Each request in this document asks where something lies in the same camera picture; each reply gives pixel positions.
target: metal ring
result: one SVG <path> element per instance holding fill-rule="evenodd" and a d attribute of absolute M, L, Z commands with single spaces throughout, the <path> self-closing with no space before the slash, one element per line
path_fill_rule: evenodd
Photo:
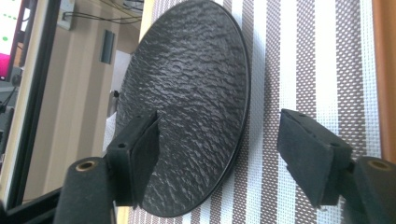
<path fill-rule="evenodd" d="M 385 162 L 383 161 L 378 161 L 378 160 L 372 160 L 368 161 L 369 165 L 371 165 L 373 168 L 377 170 L 382 170 L 382 171 L 391 171 L 392 168 Z"/>
<path fill-rule="evenodd" d="M 97 164 L 97 161 L 84 161 L 76 166 L 76 170 L 79 172 L 87 172 L 93 169 Z"/>

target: striped backdrop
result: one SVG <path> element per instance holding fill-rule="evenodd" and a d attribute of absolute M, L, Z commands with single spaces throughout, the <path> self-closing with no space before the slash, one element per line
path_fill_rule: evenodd
<path fill-rule="evenodd" d="M 153 22 L 181 0 L 157 0 Z M 130 223 L 343 223 L 342 206 L 313 209 L 276 152 L 279 111 L 303 112 L 380 157 L 371 0 L 217 0 L 239 23 L 252 63 L 240 157 L 205 203 L 176 218 L 130 210 Z"/>

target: textured plate surface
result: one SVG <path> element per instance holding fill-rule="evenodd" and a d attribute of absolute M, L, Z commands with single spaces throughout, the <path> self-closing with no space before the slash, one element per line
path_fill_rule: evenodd
<path fill-rule="evenodd" d="M 147 32 L 122 84 L 119 132 L 153 109 L 160 158 L 141 206 L 175 217 L 202 203 L 230 170 L 248 113 L 250 75 L 233 18 L 211 1 L 171 8 Z"/>

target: orange frame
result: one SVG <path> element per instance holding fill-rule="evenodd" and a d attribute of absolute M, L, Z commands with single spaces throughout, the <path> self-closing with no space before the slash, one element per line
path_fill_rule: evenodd
<path fill-rule="evenodd" d="M 382 158 L 396 163 L 396 1 L 373 0 Z"/>

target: black plate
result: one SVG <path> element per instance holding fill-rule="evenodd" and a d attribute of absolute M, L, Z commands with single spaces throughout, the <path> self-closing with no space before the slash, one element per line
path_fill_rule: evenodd
<path fill-rule="evenodd" d="M 162 117 L 143 209 L 180 216 L 216 189 L 240 148 L 249 93 L 245 42 L 221 6 L 187 1 L 152 25 L 129 64 L 117 115 L 117 131 L 144 112 Z"/>

